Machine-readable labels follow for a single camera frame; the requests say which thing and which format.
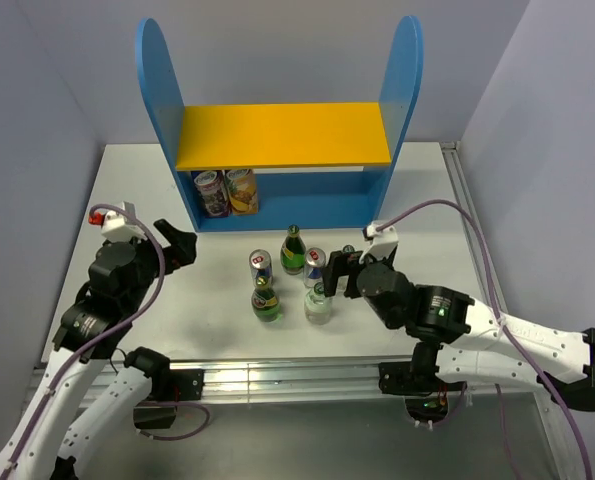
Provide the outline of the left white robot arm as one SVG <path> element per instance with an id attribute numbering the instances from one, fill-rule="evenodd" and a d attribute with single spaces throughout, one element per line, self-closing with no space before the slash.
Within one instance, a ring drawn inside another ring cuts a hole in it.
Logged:
<path id="1" fill-rule="evenodd" d="M 171 398 L 170 360 L 139 347 L 128 353 L 108 389 L 77 412 L 119 342 L 161 289 L 165 276 L 191 265 L 197 236 L 164 219 L 162 247 L 141 224 L 105 228 L 88 280 L 62 315 L 40 385 L 0 452 L 0 479 L 77 479 L 94 444 L 141 402 Z"/>

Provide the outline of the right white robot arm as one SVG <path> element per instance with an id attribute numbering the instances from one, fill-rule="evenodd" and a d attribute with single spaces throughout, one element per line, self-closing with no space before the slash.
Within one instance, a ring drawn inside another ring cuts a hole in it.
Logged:
<path id="1" fill-rule="evenodd" d="M 326 296 L 346 278 L 345 297 L 362 298 L 389 330 L 415 339 L 407 361 L 379 365 L 379 388 L 413 396 L 479 383 L 549 392 L 571 410 L 595 412 L 595 328 L 565 332 L 504 314 L 467 294 L 414 284 L 393 260 L 361 262 L 332 253 L 323 269 Z"/>

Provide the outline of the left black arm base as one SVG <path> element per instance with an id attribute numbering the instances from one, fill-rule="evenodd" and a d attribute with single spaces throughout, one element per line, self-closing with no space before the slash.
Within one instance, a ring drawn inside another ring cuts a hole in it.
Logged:
<path id="1" fill-rule="evenodd" d="M 201 399 L 204 373 L 193 368 L 156 374 L 151 392 L 133 410 L 134 426 L 145 431 L 170 429 L 181 414 L 180 403 L 194 404 Z"/>

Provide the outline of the clear soda bottle front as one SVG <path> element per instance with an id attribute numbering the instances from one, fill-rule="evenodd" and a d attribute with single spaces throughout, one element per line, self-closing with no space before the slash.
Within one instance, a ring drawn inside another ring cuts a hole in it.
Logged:
<path id="1" fill-rule="evenodd" d="M 324 284 L 317 282 L 304 298 L 306 319 L 315 325 L 324 325 L 332 315 L 332 298 L 325 295 Z"/>

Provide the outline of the green perrier bottle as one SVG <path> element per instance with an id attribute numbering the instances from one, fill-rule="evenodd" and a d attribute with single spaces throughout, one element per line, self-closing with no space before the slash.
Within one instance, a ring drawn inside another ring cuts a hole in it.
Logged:
<path id="1" fill-rule="evenodd" d="M 287 235 L 280 250 L 280 262 L 284 271 L 290 275 L 303 272 L 305 265 L 306 246 L 301 239 L 300 229 L 292 224 L 287 229 Z"/>
<path id="2" fill-rule="evenodd" d="M 262 322 L 273 322 L 281 316 L 281 304 L 268 277 L 260 275 L 256 278 L 251 305 Z"/>

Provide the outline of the Red Bull can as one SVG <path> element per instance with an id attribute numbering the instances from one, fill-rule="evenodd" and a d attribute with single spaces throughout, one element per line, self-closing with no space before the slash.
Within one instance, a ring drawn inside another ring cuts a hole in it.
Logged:
<path id="1" fill-rule="evenodd" d="M 312 288 L 322 280 L 322 271 L 325 266 L 326 254 L 322 249 L 313 247 L 307 250 L 303 270 L 303 282 L 307 288 Z"/>
<path id="2" fill-rule="evenodd" d="M 264 277 L 269 283 L 272 282 L 272 258 L 268 251 L 264 249 L 253 250 L 249 255 L 248 264 L 254 285 L 257 285 L 259 277 Z"/>

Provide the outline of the green Perrier bottle front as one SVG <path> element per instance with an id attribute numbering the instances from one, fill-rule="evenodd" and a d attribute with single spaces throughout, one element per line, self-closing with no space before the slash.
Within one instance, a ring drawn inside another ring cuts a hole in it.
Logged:
<path id="1" fill-rule="evenodd" d="M 268 277 L 260 275 L 256 278 L 251 305 L 262 322 L 273 322 L 281 316 L 281 304 Z"/>

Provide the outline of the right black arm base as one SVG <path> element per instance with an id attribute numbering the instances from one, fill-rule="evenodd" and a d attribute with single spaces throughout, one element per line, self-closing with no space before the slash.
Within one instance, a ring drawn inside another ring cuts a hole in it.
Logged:
<path id="1" fill-rule="evenodd" d="M 415 421 L 439 422 L 450 411 L 448 394 L 465 391 L 464 382 L 446 383 L 436 375 L 413 374 L 410 361 L 378 364 L 378 387 L 382 394 L 404 398 L 407 413 Z"/>

